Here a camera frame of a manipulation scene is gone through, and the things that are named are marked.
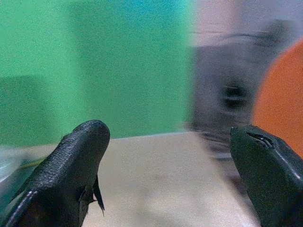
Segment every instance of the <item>green wall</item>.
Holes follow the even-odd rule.
[[[188,114],[186,0],[0,3],[0,144],[57,143],[100,119],[112,138]]]

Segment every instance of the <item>green backdrop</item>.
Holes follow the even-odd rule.
[[[186,0],[0,2],[0,144],[57,143],[100,119],[112,138],[188,115]]]

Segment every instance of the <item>beige table surface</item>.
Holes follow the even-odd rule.
[[[92,203],[84,227],[260,226],[194,132],[111,140],[98,177],[105,216]]]

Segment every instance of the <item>orange object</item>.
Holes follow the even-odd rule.
[[[303,39],[270,68],[252,123],[285,140],[303,158]]]

